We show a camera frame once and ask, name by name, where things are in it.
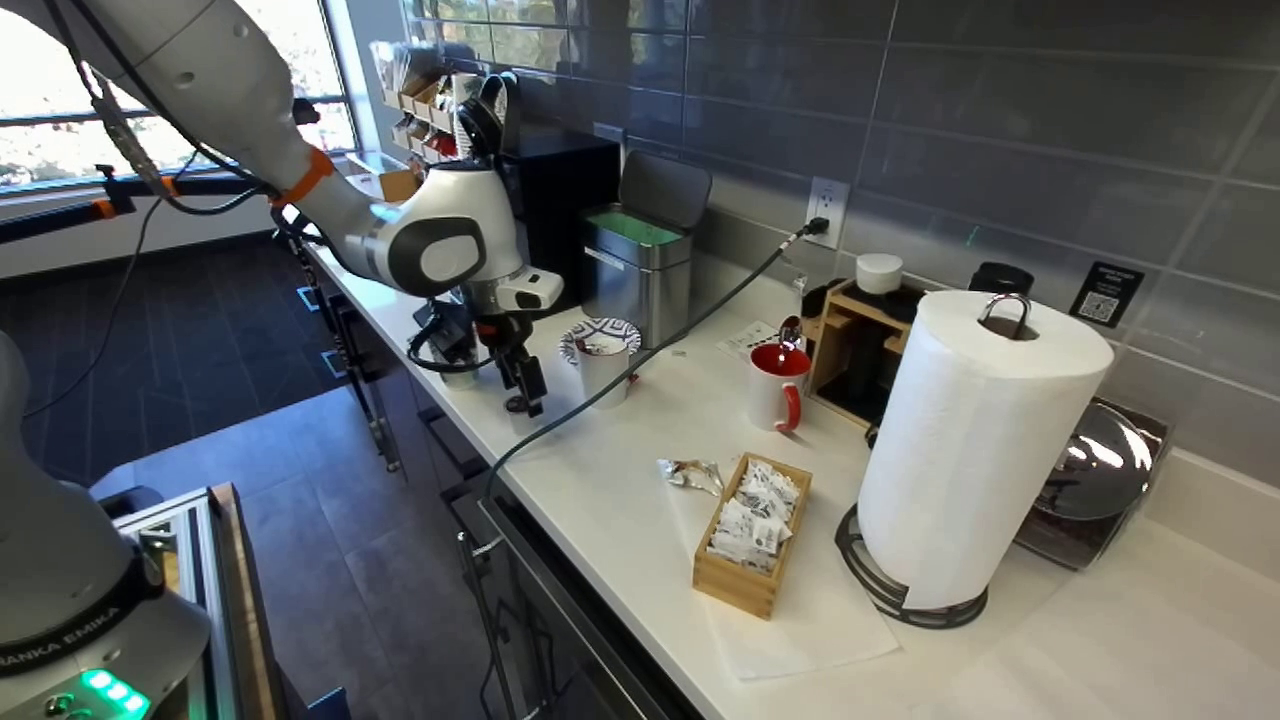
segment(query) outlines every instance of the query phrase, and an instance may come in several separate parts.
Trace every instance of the cable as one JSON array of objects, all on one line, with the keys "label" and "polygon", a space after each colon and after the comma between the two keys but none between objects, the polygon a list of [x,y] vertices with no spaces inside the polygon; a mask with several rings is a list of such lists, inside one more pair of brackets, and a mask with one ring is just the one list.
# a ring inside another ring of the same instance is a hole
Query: cable
[{"label": "cable", "polygon": [[129,283],[138,276],[138,266],[140,266],[146,250],[149,250],[154,215],[162,214],[162,203],[165,203],[165,195],[154,200],[154,207],[146,214],[146,219],[138,229],[132,258],[129,258],[129,266],[124,266],[124,272],[120,272],[120,280],[113,289],[108,320],[104,320],[104,333],[98,337],[98,348],[92,348],[87,365],[63,388],[55,388],[43,403],[28,407],[25,419],[38,419],[49,407],[55,407],[59,400],[68,400],[98,371],[98,365],[104,359],[104,353],[113,346],[113,333],[116,333],[116,317],[120,317],[124,294],[129,294]]},{"label": "cable", "polygon": [[779,250],[772,250],[739,283],[731,283],[717,306],[710,306],[705,312],[695,312],[677,337],[660,342],[657,348],[640,353],[628,371],[622,371],[615,381],[609,381],[595,395],[581,400],[578,407],[569,407],[566,417],[557,417],[551,423],[530,434],[524,440],[517,440],[501,460],[488,464],[488,471],[480,478],[486,487],[492,487],[497,471],[524,453],[530,445],[551,436],[557,430],[566,430],[569,419],[578,419],[581,413],[589,413],[593,403],[602,403],[602,395],[609,395],[615,383],[628,383],[636,369],[645,369],[657,353],[681,346],[694,330],[700,330],[710,317],[717,317],[730,301],[736,301],[747,283],[757,283],[785,251],[794,241],[810,236],[810,234],[826,234],[826,219],[810,219],[800,224]]},{"label": "cable", "polygon": [[[92,108],[100,108],[104,99],[100,99],[100,92],[92,90],[92,82],[87,82],[87,74],[85,74],[85,51],[81,51],[78,31],[73,31],[73,24],[68,24],[68,16],[63,16],[59,4],[63,4],[63,0],[51,0],[51,4],[49,4],[49,16],[51,16],[51,24],[55,24],[68,57],[73,57],[73,69],[78,69],[78,76],[81,76],[81,90],[87,92]],[[205,150],[182,121],[171,121],[171,113],[162,106],[162,96],[149,90],[149,82],[129,65],[129,57],[120,51],[120,46],[116,46],[116,39],[104,31],[104,24],[85,9],[85,0],[73,0],[73,4],[78,4],[81,16],[92,24],[92,31],[108,46],[108,51],[113,51],[116,65],[124,69],[124,76],[146,92],[146,99],[191,144],[191,152],[202,152],[202,156],[209,156],[215,170],[247,182],[247,190],[244,190],[239,195],[231,195],[230,203],[221,203],[221,207],[198,207],[198,203],[186,203],[186,200],[178,200],[171,192],[155,190],[155,195],[162,195],[165,203],[171,203],[171,207],[186,214],[186,215],[224,215],[224,214],[247,203],[258,192],[264,192],[264,184],[261,184],[258,175],[247,175],[244,170],[238,170],[238,164],[230,164],[224,156],[215,156],[215,152]]]},{"label": "cable", "polygon": [[104,39],[104,50],[116,57],[116,65],[124,69],[124,76],[146,92],[146,99],[202,152],[209,156],[215,170],[239,175],[239,182],[258,182],[247,175],[239,164],[230,164],[221,152],[205,150],[182,121],[171,121],[171,113],[165,108],[165,99],[154,92],[154,83],[129,65],[124,50],[116,46],[116,38],[104,30],[104,21],[92,16],[92,9],[85,0],[73,0],[81,9],[81,16],[92,24],[92,31]]}]

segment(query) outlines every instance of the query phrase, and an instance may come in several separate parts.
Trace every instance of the paper towel holder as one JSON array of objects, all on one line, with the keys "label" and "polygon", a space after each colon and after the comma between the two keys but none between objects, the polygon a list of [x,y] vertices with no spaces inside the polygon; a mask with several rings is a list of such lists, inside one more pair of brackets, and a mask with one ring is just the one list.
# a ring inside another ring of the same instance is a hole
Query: paper towel holder
[{"label": "paper towel holder", "polygon": [[949,603],[949,607],[905,607],[907,586],[891,580],[870,551],[870,541],[857,522],[857,505],[835,525],[835,550],[847,565],[847,572],[872,591],[876,607],[902,623],[915,628],[960,628],[971,623],[988,607],[988,591]]},{"label": "paper towel holder", "polygon": [[[1022,317],[998,317],[1000,306],[1022,306]],[[1028,323],[1034,320],[1034,301],[1026,294],[1000,294],[988,301],[986,317],[978,320],[982,330],[1003,337],[1003,342],[1038,342],[1042,333]]]}]

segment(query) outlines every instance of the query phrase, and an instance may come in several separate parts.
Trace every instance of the green light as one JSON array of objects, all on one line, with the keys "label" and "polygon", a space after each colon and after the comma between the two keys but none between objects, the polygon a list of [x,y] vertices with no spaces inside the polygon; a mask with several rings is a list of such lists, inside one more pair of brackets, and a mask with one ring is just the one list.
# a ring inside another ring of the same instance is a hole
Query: green light
[{"label": "green light", "polygon": [[113,684],[113,673],[85,673],[85,684],[87,684],[87,689],[108,689],[108,684]]},{"label": "green light", "polygon": [[120,676],[92,670],[81,673],[81,689],[100,705],[98,713],[104,720],[146,720],[154,713],[154,699],[138,689],[129,689]]}]

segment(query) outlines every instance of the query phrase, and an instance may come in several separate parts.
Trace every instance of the window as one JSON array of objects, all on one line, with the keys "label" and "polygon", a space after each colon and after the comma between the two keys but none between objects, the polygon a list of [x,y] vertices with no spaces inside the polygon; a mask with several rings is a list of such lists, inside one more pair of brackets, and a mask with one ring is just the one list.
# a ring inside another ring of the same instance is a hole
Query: window
[{"label": "window", "polygon": [[[302,134],[329,152],[358,150],[351,108],[322,0],[239,0],[239,9],[290,59],[291,92],[322,108],[322,124],[306,124]],[[0,74],[0,195],[98,184],[98,164],[132,175],[92,117],[63,46],[38,24],[0,13],[0,65],[7,65],[7,74]],[[191,156],[190,140],[146,106],[124,92],[116,92],[116,99],[129,108],[132,134],[162,170],[182,170]]]}]

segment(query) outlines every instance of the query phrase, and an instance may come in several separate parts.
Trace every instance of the countertop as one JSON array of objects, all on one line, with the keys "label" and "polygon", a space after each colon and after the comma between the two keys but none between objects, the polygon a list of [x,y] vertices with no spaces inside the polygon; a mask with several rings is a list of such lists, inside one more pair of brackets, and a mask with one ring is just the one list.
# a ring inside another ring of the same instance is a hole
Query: countertop
[{"label": "countertop", "polygon": [[[416,333],[409,301],[317,266],[387,348]],[[640,369],[623,403],[589,407],[524,449],[504,485],[636,632],[705,717],[1272,717],[1280,709],[1280,586],[1142,513],[1083,572],[1022,550],[993,580],[988,614],[951,632],[885,621],[847,576],[834,532],[870,460],[862,434],[822,403],[798,440],[739,413],[747,330],[789,317],[789,289],[762,280],[705,330]],[[530,348],[548,376],[545,417],[504,413],[497,369],[444,383],[412,376],[480,456],[581,403],[559,337],[578,310],[538,323]],[[694,550],[712,495],[681,493],[657,460],[739,453],[800,464],[817,480],[772,621],[694,590]]]}]

